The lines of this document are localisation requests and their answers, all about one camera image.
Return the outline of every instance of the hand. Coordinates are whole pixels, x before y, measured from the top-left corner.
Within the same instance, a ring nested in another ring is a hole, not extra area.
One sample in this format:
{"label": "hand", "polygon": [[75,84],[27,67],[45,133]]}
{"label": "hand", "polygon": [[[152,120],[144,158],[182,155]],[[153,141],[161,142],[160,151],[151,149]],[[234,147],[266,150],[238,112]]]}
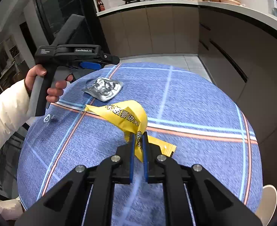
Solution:
{"label": "hand", "polygon": [[[28,91],[31,93],[34,85],[34,81],[36,76],[44,76],[47,73],[46,69],[43,68],[41,64],[35,65],[28,71],[28,74],[25,77],[24,84]],[[69,75],[66,80],[57,81],[55,88],[49,88],[47,90],[46,100],[51,103],[56,103],[59,101],[59,97],[63,95],[63,89],[67,86],[67,81],[71,81],[73,79],[72,75]]]}

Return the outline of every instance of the blue plaid tablecloth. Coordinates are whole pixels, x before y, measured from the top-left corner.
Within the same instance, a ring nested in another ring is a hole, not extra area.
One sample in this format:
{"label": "blue plaid tablecloth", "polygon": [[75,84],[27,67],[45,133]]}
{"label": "blue plaid tablecloth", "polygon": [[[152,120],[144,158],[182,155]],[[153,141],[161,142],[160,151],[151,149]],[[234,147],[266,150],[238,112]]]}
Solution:
{"label": "blue plaid tablecloth", "polygon": [[[82,91],[98,77],[124,82],[104,103]],[[103,106],[136,100],[148,116],[149,135],[177,146],[173,158],[202,164],[248,208],[262,195],[262,167],[254,131],[236,104],[219,88],[192,72],[154,63],[104,68],[70,84],[59,103],[30,127],[21,151],[17,181],[28,209],[78,164],[98,165],[125,144],[111,123],[85,115],[86,104]],[[112,225],[165,225],[161,184],[147,184],[135,158],[131,185],[116,185]]]}

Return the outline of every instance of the silver foil packet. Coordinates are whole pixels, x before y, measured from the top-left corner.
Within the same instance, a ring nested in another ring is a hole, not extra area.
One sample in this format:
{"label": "silver foil packet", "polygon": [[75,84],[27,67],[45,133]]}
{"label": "silver foil packet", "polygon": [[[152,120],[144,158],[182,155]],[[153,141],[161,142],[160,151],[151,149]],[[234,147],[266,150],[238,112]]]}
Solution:
{"label": "silver foil packet", "polygon": [[107,78],[98,78],[96,83],[82,91],[103,102],[112,99],[122,89],[124,83]]}

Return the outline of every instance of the white countertop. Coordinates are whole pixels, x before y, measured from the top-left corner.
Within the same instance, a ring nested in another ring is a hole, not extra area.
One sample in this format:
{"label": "white countertop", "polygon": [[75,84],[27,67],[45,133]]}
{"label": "white countertop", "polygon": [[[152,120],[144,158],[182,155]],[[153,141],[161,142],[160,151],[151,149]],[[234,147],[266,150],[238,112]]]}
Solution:
{"label": "white countertop", "polygon": [[126,5],[121,5],[113,8],[106,9],[105,11],[97,13],[97,16],[103,16],[107,13],[112,13],[112,12],[118,12],[119,10],[123,9],[129,9],[137,6],[145,6],[145,5],[154,5],[154,4],[192,4],[192,5],[200,5],[200,6],[209,6],[209,7],[217,7],[217,8],[222,8],[222,9],[227,9],[230,11],[234,11],[237,13],[241,13],[244,15],[247,15],[249,17],[252,17],[254,19],[257,19],[270,27],[274,28],[277,30],[277,18],[274,18],[273,16],[269,16],[267,14],[258,12],[256,10],[243,7],[243,6],[237,6],[237,5],[232,5],[232,4],[227,4],[227,3],[219,3],[219,2],[198,2],[198,1],[184,1],[184,0],[152,0],[152,1],[143,1],[143,2],[136,2],[136,3],[131,3],[131,4],[126,4]]}

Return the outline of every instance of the kitchen cabinet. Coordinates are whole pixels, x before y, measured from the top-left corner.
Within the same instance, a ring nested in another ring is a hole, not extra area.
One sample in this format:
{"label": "kitchen cabinet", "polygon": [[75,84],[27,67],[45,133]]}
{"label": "kitchen cabinet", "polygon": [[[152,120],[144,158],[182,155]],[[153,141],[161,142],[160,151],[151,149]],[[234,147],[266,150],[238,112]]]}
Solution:
{"label": "kitchen cabinet", "polygon": [[173,6],[172,10],[176,53],[198,53],[198,8]]}
{"label": "kitchen cabinet", "polygon": [[122,14],[100,18],[100,22],[110,53],[119,57],[131,55]]}
{"label": "kitchen cabinet", "polygon": [[175,53],[172,6],[147,8],[153,53]]}
{"label": "kitchen cabinet", "polygon": [[203,61],[214,83],[236,102],[245,82],[230,62],[211,43],[209,43],[209,50],[203,45],[200,45],[200,47],[203,50],[203,53],[199,55],[200,59]]}
{"label": "kitchen cabinet", "polygon": [[130,55],[153,53],[146,8],[130,10],[121,14]]}
{"label": "kitchen cabinet", "polygon": [[252,125],[259,143],[277,128],[277,83],[269,68],[254,65],[237,105]]}
{"label": "kitchen cabinet", "polygon": [[211,29],[208,26],[210,18],[207,10],[200,8],[199,9],[199,47],[203,44],[203,46],[209,47],[210,37],[211,37]]}
{"label": "kitchen cabinet", "polygon": [[[216,85],[246,115],[260,143],[277,128],[277,39],[261,28],[230,15],[208,9],[201,9],[200,14],[202,22],[210,28],[210,40],[217,43],[248,77],[239,98],[241,85],[235,87],[233,74],[224,78],[221,75],[222,72],[223,75],[228,74],[230,69],[226,67],[232,66],[227,66],[223,58],[220,60],[216,53],[213,54],[213,46],[210,45],[207,57],[200,57],[207,60],[204,64]],[[206,55],[201,44],[199,50]]]}

